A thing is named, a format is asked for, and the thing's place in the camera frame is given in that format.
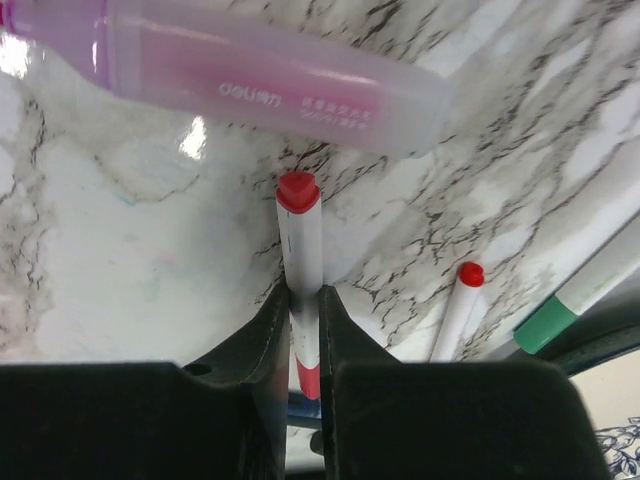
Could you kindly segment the red capped white marker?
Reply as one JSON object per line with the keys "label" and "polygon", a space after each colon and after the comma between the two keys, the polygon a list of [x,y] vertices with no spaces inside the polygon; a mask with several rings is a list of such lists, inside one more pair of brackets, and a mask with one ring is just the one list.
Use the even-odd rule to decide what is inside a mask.
{"label": "red capped white marker", "polygon": [[450,362],[485,283],[484,269],[465,262],[457,272],[443,321],[435,339],[430,362]]}

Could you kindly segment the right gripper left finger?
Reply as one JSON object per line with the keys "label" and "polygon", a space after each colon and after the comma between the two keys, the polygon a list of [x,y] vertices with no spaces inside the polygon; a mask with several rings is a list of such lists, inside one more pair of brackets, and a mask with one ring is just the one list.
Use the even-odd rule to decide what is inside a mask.
{"label": "right gripper left finger", "polygon": [[186,366],[1,370],[5,479],[281,479],[289,293]]}

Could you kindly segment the purple translucent highlighter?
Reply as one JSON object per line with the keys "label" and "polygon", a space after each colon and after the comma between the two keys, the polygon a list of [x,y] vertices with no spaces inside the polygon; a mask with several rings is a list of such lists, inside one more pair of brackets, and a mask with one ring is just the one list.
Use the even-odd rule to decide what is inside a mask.
{"label": "purple translucent highlighter", "polygon": [[1,23],[120,97],[389,157],[426,155],[452,98],[424,69],[184,1],[5,1]]}

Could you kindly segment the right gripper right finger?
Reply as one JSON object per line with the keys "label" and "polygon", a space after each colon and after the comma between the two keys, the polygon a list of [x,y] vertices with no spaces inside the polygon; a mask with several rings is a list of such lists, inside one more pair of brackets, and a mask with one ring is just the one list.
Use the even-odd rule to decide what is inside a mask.
{"label": "right gripper right finger", "polygon": [[582,400],[540,362],[403,363],[319,295],[331,479],[606,479]]}

